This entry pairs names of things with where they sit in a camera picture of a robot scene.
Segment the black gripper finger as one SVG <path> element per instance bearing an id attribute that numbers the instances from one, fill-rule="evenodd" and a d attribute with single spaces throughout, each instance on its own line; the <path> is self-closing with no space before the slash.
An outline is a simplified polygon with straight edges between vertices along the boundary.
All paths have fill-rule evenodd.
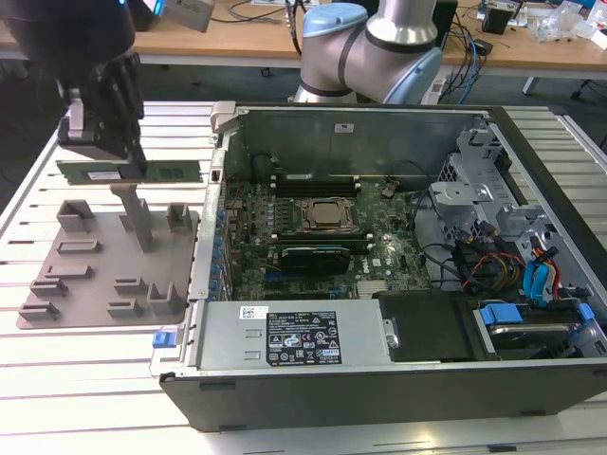
<path id="1" fill-rule="evenodd" d="M 140 145 L 139 122 L 144 118 L 139 87 L 140 58 L 136 52 L 130 52 L 120 57 L 116 64 L 116 105 L 126 152 L 126 164 L 120 168 L 120 173 L 125 180 L 140 180 L 146 176 L 147 166 Z"/>

